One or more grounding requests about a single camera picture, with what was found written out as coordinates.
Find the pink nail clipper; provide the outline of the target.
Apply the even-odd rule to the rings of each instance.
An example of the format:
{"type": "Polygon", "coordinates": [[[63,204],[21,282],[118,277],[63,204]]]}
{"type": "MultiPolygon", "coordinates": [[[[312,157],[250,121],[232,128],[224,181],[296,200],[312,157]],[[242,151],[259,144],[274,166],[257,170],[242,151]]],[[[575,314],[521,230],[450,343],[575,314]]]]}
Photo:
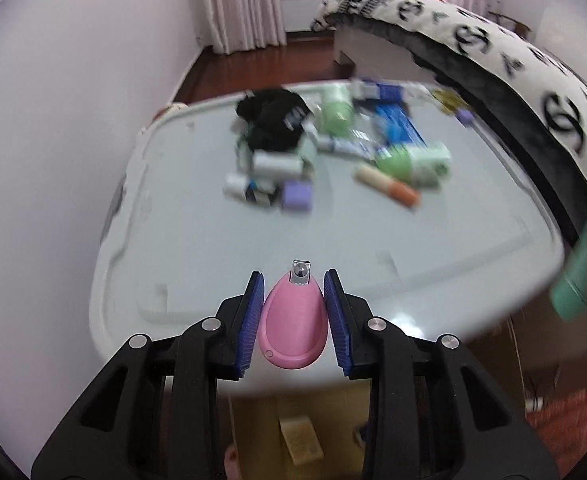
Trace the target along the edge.
{"type": "Polygon", "coordinates": [[[258,327],[262,356],[284,370],[300,370],[319,358],[327,337],[325,300],[311,263],[295,260],[264,301],[258,327]]]}

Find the beige orange lip gloss tube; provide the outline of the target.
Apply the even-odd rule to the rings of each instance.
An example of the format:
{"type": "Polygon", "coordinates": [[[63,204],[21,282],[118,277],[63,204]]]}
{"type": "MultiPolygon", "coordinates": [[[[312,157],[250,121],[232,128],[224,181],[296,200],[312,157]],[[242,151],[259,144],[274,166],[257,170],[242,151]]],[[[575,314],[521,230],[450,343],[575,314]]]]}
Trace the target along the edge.
{"type": "Polygon", "coordinates": [[[420,194],[414,188],[387,176],[371,165],[357,167],[354,171],[354,177],[359,182],[387,195],[407,208],[414,208],[419,204],[420,194]]]}

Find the small white blue-banded bottle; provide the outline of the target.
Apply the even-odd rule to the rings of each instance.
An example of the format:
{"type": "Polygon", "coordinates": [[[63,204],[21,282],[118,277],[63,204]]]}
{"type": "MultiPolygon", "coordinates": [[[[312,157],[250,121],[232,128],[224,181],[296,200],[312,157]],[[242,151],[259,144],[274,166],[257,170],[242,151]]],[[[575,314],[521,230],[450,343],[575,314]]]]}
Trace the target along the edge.
{"type": "Polygon", "coordinates": [[[271,207],[280,198],[280,187],[269,180],[254,180],[248,174],[228,174],[223,192],[236,200],[271,207]]]}

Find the green-capped cream jar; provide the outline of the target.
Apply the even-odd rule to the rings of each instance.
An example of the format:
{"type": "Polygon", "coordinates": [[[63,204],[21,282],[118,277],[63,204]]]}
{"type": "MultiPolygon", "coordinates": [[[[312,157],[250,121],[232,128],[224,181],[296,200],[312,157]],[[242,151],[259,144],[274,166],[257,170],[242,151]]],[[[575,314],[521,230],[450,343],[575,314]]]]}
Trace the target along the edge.
{"type": "Polygon", "coordinates": [[[413,188],[438,188],[450,176],[451,162],[443,144],[395,144],[379,150],[375,158],[383,174],[413,188]]]}

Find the cardboard trash box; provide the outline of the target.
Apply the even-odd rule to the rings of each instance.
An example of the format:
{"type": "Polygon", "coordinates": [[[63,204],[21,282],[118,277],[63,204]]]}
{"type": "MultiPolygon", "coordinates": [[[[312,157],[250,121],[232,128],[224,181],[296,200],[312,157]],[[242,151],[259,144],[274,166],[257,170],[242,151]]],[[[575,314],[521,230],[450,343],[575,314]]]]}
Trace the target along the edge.
{"type": "Polygon", "coordinates": [[[231,398],[228,479],[359,479],[368,382],[307,393],[231,398]]]}

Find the white paper label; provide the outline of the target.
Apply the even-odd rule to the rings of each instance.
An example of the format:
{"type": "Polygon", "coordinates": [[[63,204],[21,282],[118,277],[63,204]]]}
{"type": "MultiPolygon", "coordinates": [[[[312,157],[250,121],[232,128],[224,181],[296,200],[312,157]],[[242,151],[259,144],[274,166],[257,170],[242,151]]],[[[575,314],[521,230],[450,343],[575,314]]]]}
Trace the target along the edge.
{"type": "Polygon", "coordinates": [[[310,464],[324,458],[321,443],[309,416],[280,419],[280,432],[295,466],[310,464]]]}

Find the white green bottle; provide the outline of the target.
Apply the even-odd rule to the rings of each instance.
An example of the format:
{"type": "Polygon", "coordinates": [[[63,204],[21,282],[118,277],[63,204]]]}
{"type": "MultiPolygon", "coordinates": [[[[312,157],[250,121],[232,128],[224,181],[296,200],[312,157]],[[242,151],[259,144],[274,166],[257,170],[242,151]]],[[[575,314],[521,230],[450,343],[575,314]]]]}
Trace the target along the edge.
{"type": "Polygon", "coordinates": [[[299,179],[304,174],[304,162],[296,154],[255,151],[251,160],[251,172],[261,178],[299,179]]]}

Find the blue plastic wrapper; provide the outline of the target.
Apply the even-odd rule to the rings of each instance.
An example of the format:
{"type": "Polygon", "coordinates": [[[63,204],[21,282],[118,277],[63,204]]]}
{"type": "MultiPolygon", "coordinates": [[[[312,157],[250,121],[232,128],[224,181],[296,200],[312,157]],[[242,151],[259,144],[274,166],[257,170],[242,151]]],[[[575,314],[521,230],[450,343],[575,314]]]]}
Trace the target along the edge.
{"type": "Polygon", "coordinates": [[[375,114],[379,130],[387,145],[426,145],[425,140],[400,104],[379,104],[375,107],[375,114]]]}

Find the white squeeze tube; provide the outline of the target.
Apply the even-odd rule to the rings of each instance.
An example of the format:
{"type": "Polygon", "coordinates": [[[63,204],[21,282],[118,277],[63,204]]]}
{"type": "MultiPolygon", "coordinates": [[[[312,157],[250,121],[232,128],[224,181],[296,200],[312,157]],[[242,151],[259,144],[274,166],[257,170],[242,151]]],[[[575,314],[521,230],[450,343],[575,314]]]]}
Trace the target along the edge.
{"type": "Polygon", "coordinates": [[[339,138],[339,136],[318,136],[315,139],[316,149],[322,153],[333,153],[342,156],[374,160],[378,148],[375,144],[359,139],[339,138]]]}

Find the small purple cube at edge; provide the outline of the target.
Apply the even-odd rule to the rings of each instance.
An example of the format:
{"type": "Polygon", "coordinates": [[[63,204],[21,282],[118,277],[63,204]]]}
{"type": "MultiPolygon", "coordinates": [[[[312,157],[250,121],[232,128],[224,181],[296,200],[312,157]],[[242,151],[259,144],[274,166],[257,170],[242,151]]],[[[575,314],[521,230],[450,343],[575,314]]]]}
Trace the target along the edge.
{"type": "Polygon", "coordinates": [[[461,124],[465,126],[470,126],[475,121],[475,114],[473,114],[470,110],[466,110],[466,108],[460,108],[457,110],[455,117],[461,124]]]}

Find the black cloth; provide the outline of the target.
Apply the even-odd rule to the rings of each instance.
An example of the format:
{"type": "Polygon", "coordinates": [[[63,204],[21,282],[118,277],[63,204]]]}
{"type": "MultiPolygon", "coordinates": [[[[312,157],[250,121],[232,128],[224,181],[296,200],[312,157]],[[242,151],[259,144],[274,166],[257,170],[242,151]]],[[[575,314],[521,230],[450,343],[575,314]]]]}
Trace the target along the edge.
{"type": "Polygon", "coordinates": [[[247,124],[245,139],[251,152],[292,152],[311,114],[298,93],[282,87],[250,91],[236,105],[236,115],[247,124]]]}

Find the green-capped bottle at back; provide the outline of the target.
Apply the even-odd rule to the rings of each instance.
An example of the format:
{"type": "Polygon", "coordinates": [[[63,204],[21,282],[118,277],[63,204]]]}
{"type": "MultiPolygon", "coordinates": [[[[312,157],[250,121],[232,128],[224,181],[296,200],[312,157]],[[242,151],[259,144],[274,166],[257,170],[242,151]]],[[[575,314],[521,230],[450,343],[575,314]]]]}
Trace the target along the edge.
{"type": "Polygon", "coordinates": [[[321,129],[329,136],[348,138],[353,127],[354,107],[350,82],[333,82],[322,91],[319,106],[321,129]]]}

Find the blue white box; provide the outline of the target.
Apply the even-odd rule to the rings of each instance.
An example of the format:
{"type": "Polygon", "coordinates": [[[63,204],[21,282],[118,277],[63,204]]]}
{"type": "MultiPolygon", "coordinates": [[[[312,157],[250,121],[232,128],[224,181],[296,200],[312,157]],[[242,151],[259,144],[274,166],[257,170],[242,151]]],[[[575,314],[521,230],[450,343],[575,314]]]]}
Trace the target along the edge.
{"type": "Polygon", "coordinates": [[[403,87],[386,82],[352,79],[351,96],[354,101],[374,101],[399,104],[403,101],[403,87]]]}

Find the white pink curtain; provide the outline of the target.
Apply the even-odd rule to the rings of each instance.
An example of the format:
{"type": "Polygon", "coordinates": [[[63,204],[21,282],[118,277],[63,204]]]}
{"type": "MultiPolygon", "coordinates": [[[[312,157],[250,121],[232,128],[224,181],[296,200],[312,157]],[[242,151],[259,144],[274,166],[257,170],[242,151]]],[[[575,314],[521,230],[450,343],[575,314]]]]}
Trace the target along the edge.
{"type": "Polygon", "coordinates": [[[205,9],[217,54],[287,44],[280,0],[205,0],[205,9]]]}

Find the white bed frame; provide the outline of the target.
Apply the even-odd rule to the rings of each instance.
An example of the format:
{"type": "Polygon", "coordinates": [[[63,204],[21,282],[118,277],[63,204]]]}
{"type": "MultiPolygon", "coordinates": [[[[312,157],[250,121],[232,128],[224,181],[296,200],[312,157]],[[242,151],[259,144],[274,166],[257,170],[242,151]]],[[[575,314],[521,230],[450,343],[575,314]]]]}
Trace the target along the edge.
{"type": "Polygon", "coordinates": [[[416,64],[405,48],[350,26],[333,33],[333,59],[341,66],[351,67],[354,77],[435,82],[435,75],[416,64]]]}

